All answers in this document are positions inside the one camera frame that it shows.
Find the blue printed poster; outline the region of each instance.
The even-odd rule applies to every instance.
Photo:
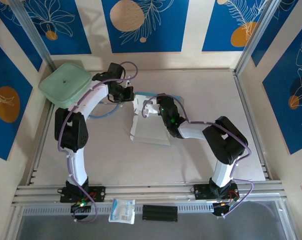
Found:
[[[267,0],[216,0],[203,52],[242,51]]]
[[[102,0],[113,53],[182,50],[189,0]]]
[[[268,26],[266,27],[261,39],[255,47],[251,57],[257,66],[264,56],[265,52],[273,42],[275,36],[280,31],[286,19],[289,17],[291,11],[298,0],[282,0],[277,7],[273,17],[271,18]]]
[[[302,30],[263,81],[290,154],[302,149]]]
[[[91,54],[75,0],[24,0],[22,4],[51,55]],[[32,61],[34,47],[6,0],[0,0],[0,18]]]
[[[0,158],[7,160],[33,87],[0,48]]]

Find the white table surface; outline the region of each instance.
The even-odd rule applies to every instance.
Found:
[[[134,92],[182,96],[192,121],[228,117],[252,150],[234,177],[265,180],[231,71],[141,71],[132,85]],[[113,107],[98,105],[93,113],[102,115]],[[171,146],[133,142],[129,138],[133,114],[133,104],[128,102],[107,118],[87,120],[85,167],[90,184],[207,182],[212,177],[216,158],[206,141],[174,139]],[[35,185],[63,185],[68,177],[66,156],[58,152],[54,139],[54,115],[32,179]]]

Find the beige circle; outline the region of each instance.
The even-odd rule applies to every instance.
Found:
[[[4,3],[5,5],[9,5],[9,0],[0,0],[1,3]]]
[[[222,4],[226,4],[228,0],[217,0],[217,3],[222,5]]]
[[[110,11],[113,26],[122,32],[138,29],[144,23],[144,14],[140,6],[132,0],[118,1]]]
[[[146,42],[146,38],[144,38],[144,37],[142,38],[142,37],[141,37],[141,38],[140,38],[140,42],[141,42],[141,43]]]

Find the light green lid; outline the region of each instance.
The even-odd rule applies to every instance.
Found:
[[[88,71],[67,62],[41,81],[39,89],[52,103],[66,108],[84,94],[91,81]]]

